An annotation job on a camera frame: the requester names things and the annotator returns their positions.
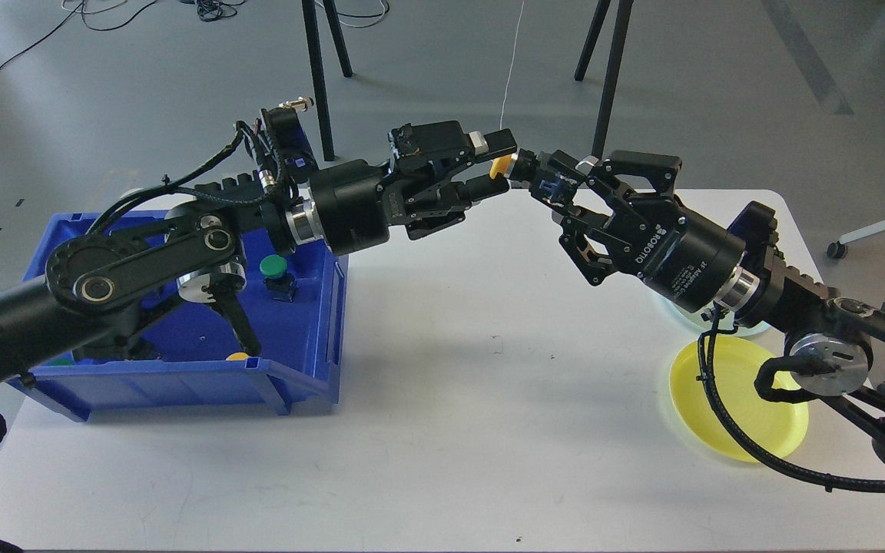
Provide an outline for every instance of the yellow plastic plate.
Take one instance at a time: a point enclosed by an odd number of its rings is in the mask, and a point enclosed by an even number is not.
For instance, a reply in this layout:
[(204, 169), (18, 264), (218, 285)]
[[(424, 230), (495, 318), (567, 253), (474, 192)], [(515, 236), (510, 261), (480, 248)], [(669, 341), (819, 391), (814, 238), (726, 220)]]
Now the yellow plastic plate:
[[(756, 462), (723, 428), (709, 407), (698, 376), (696, 344), (688, 344), (671, 365), (671, 400), (685, 426), (705, 445), (737, 461)], [(797, 449), (808, 430), (807, 403), (765, 402), (756, 395), (753, 379), (760, 365), (774, 355), (745, 339), (720, 336), (716, 340), (715, 375), (719, 396), (742, 430), (776, 456)], [(778, 373), (775, 388), (797, 389), (790, 375)]]

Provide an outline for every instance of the white table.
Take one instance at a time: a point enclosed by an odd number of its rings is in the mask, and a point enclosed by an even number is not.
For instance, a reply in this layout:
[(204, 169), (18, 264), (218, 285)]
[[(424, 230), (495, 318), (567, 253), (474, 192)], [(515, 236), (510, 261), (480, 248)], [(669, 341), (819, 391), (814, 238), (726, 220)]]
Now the white table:
[[(590, 207), (589, 193), (580, 196)], [(682, 191), (717, 223), (784, 201)], [(885, 549), (885, 496), (719, 458), (671, 408), (695, 335), (631, 276), (587, 286), (544, 207), (513, 191), (348, 273), (342, 400), (99, 413), (27, 400), (0, 455), (0, 535), (30, 549)], [(780, 351), (776, 330), (755, 337)], [(825, 406), (791, 461), (885, 478)]]

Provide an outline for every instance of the screw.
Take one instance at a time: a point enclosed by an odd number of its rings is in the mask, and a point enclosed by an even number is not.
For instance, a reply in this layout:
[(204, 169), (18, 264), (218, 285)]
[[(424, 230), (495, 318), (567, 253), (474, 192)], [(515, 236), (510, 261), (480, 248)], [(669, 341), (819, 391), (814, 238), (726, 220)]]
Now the screw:
[(220, 217), (203, 216), (200, 217), (200, 228), (221, 227)]

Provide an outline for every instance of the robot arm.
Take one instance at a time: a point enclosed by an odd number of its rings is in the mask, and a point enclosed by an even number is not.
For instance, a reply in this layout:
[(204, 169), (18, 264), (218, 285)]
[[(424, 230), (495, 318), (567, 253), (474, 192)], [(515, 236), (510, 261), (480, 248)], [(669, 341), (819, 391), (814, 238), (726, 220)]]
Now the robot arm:
[[(532, 197), (552, 210), (552, 218), (562, 227), (559, 244), (593, 286), (612, 273), (632, 274), (688, 311), (714, 302), (734, 312), (739, 326), (761, 321), (775, 326), (784, 333), (784, 356), (761, 367), (754, 383), (761, 398), (821, 399), (867, 432), (885, 463), (885, 395), (864, 385), (873, 360), (870, 338), (885, 342), (885, 306), (876, 309), (838, 297), (838, 291), (787, 266), (776, 248), (772, 209), (751, 203), (728, 228), (718, 227), (675, 196), (681, 160), (666, 155), (615, 151), (608, 160), (577, 161), (562, 151), (536, 155), (522, 150), (502, 162), (501, 168), (513, 186), (527, 187)], [(618, 175), (646, 177), (654, 190), (635, 191)], [(611, 214), (572, 202), (583, 184), (600, 196)], [(605, 253), (590, 242), (604, 246)], [(801, 389), (772, 389), (774, 373), (782, 370), (790, 371)], [(701, 378), (708, 386), (705, 381), (711, 374)], [(880, 409), (884, 416), (870, 416), (848, 398)], [(737, 440), (749, 451), (741, 438)], [(783, 468), (773, 459), (768, 458), (768, 463)], [(840, 478), (819, 481), (798, 469), (791, 465), (782, 472), (829, 489), (885, 491), (885, 484)]]
[[(175, 185), (168, 192), (197, 199), (159, 223), (108, 233), (116, 213), (160, 191), (123, 200), (87, 234), (58, 246), (44, 276), (0, 293), (0, 382), (20, 376), (32, 386), (30, 368), (71, 350), (75, 357), (144, 358), (150, 353), (143, 330), (184, 300), (218, 312), (242, 349), (255, 355), (259, 340), (236, 299), (246, 283), (242, 234), (266, 228), (282, 255), (319, 239), (345, 255), (386, 242), (390, 225), (404, 225), (411, 239), (451, 227), (473, 204), (509, 189), (501, 176), (453, 181), (517, 148), (510, 131), (467, 134), (455, 121), (394, 129), (385, 164), (349, 161), (317, 171), (295, 115), (303, 105), (263, 110), (255, 131), (239, 122), (257, 135), (249, 144), (255, 175), (193, 189)], [(298, 195), (307, 180), (310, 199)], [(141, 307), (141, 298), (173, 280), (178, 293)]]

